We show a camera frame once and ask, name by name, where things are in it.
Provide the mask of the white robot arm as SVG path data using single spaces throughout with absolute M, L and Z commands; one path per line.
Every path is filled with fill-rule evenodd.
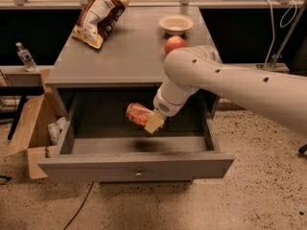
M 175 49 L 165 57 L 164 71 L 145 125 L 149 133 L 203 89 L 307 136 L 306 77 L 225 65 L 210 46 Z

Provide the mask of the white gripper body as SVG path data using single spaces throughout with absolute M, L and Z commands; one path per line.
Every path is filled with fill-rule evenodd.
M 173 117 L 178 114 L 181 108 L 184 106 L 186 100 L 180 100 L 179 103 L 171 103 L 167 101 L 160 92 L 157 92 L 153 98 L 153 106 L 162 115 L 167 117 Z

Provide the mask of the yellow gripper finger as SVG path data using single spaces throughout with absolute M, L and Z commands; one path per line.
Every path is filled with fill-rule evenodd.
M 153 134 L 163 127 L 165 120 L 166 116 L 163 115 L 159 110 L 157 109 L 151 110 L 147 114 L 147 122 L 145 124 L 145 130 L 148 131 L 150 134 Z

